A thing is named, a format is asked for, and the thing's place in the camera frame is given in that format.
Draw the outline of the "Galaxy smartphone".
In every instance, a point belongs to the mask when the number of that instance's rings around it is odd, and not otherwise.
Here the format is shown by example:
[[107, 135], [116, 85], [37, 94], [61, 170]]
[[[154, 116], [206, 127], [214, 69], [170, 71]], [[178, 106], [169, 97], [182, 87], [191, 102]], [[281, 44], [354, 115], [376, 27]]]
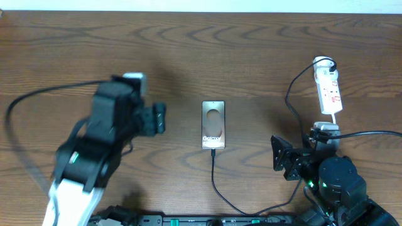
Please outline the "Galaxy smartphone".
[[202, 102], [203, 149], [225, 149], [225, 101], [205, 100]]

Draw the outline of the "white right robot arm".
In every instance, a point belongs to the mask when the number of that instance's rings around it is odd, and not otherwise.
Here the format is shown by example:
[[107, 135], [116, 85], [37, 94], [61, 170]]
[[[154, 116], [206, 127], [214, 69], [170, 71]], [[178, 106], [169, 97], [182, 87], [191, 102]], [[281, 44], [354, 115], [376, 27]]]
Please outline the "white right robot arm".
[[316, 142], [294, 148], [271, 137], [273, 168], [288, 181], [303, 180], [312, 207], [294, 219], [296, 225], [397, 225], [396, 219], [367, 195], [367, 183], [353, 162], [336, 155], [339, 142]]

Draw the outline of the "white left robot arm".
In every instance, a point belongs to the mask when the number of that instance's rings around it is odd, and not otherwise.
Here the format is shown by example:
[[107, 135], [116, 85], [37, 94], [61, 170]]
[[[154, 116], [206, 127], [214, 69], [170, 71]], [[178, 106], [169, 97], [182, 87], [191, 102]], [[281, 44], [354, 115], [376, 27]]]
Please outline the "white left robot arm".
[[145, 107], [146, 75], [128, 72], [102, 82], [88, 118], [56, 152], [44, 225], [87, 225], [112, 174], [137, 136], [165, 131], [166, 105]]

